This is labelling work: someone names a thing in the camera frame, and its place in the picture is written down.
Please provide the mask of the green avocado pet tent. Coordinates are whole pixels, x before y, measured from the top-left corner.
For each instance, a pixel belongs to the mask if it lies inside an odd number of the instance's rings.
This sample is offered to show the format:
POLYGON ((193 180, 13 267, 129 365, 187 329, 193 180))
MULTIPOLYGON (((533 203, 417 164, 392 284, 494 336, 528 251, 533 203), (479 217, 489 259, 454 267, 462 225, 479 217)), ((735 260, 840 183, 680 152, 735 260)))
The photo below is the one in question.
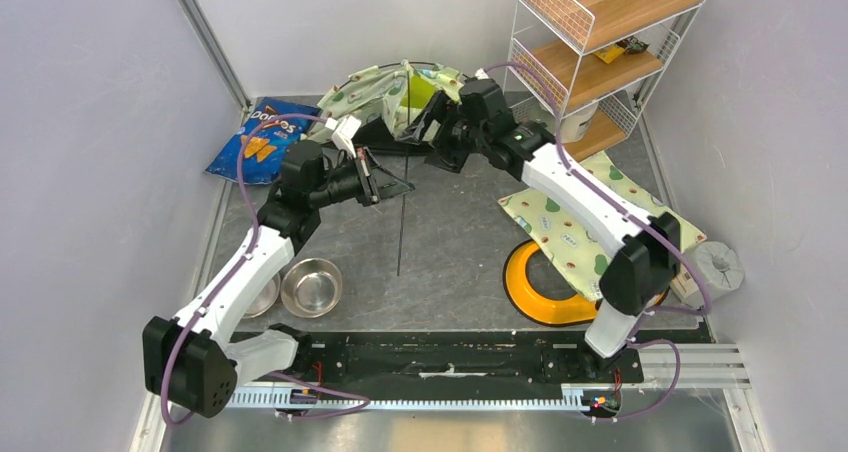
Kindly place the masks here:
POLYGON ((380 71, 375 65, 331 88, 317 108, 323 118, 352 115, 361 120, 365 145, 378 154, 425 156, 432 151, 429 145, 404 144, 396 138, 436 92, 445 91, 457 101, 459 89, 468 80, 466 74, 447 66, 435 77, 425 77, 410 74, 409 69, 380 71))

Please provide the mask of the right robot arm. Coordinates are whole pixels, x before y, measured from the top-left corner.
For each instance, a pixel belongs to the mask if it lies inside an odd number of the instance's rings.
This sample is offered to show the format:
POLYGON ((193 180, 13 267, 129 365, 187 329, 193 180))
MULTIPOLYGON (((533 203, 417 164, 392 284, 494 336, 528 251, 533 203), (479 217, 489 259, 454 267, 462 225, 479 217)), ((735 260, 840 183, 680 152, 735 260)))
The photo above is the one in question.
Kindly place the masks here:
POLYGON ((396 137, 427 144, 443 169, 458 172, 472 153, 544 193, 584 226, 609 256, 599 288, 602 303, 577 354, 579 372, 601 381, 618 364, 654 298, 679 273, 681 226, 628 202, 590 174, 542 124, 518 122, 492 79, 466 82, 455 99, 436 92, 396 137))

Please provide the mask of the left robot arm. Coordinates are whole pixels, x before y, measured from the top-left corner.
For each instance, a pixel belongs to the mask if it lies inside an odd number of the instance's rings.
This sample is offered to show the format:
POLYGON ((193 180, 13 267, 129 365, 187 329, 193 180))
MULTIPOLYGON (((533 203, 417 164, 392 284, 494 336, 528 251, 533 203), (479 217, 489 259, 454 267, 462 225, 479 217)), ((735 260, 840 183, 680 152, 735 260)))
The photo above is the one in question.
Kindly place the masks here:
POLYGON ((224 268, 172 318, 155 316, 145 325, 147 391, 163 406, 212 418, 249 382, 275 372, 294 381, 307 377, 314 355, 301 346, 303 333, 277 325, 235 342, 238 324, 319 227, 321 208, 348 200, 368 207, 414 188, 365 147, 330 167, 320 144, 290 146, 266 202, 224 268))

